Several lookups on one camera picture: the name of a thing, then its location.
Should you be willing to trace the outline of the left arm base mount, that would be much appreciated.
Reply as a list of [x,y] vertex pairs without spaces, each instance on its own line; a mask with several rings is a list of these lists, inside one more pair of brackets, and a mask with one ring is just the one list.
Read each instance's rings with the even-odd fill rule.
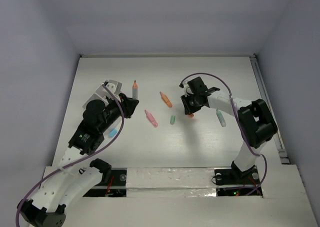
[[95,159],[90,162],[90,167],[95,167],[102,174],[101,181],[88,190],[83,197],[106,197],[122,198],[127,196],[127,169],[112,168],[102,159]]

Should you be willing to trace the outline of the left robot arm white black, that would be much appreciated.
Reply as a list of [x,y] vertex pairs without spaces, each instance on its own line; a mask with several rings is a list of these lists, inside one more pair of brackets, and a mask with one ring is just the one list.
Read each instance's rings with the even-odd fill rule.
[[123,118],[130,118],[139,101],[120,93],[114,100],[94,93],[83,106],[82,121],[68,142],[58,164],[58,173],[50,176],[34,193],[22,201],[20,214],[34,227],[61,227],[71,206],[92,187],[110,181],[112,166],[90,157]]

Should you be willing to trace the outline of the mint green highlighter marker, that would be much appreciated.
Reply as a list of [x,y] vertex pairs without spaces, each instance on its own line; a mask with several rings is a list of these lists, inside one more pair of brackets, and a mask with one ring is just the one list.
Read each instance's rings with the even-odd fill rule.
[[223,128],[226,127],[227,124],[226,124],[225,118],[224,118],[222,112],[221,112],[219,109],[216,110],[216,116],[217,116],[217,118],[218,118],[218,120],[219,120],[219,122],[220,122],[220,125],[221,125]]

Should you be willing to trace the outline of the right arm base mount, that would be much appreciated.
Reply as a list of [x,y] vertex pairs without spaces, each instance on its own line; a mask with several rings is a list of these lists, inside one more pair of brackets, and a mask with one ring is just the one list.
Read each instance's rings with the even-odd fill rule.
[[244,172],[241,172],[234,163],[228,168],[215,169],[211,182],[216,187],[218,197],[263,196],[255,164]]

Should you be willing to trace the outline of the grey marker orange tip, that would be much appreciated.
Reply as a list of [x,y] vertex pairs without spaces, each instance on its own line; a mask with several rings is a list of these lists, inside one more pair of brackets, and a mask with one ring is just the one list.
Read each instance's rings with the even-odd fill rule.
[[133,85],[132,85],[132,98],[134,100],[138,99],[138,85],[136,80],[134,80]]

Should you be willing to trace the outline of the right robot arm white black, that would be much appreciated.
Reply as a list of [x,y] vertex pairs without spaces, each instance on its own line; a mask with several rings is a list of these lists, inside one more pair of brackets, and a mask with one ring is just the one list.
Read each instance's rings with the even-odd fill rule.
[[262,148],[278,132],[267,103],[260,98],[251,101],[234,97],[229,88],[227,93],[217,87],[208,88],[201,77],[182,81],[179,87],[184,91],[180,98],[186,115],[207,107],[235,117],[243,144],[231,163],[230,177],[235,183],[242,183],[254,169]]

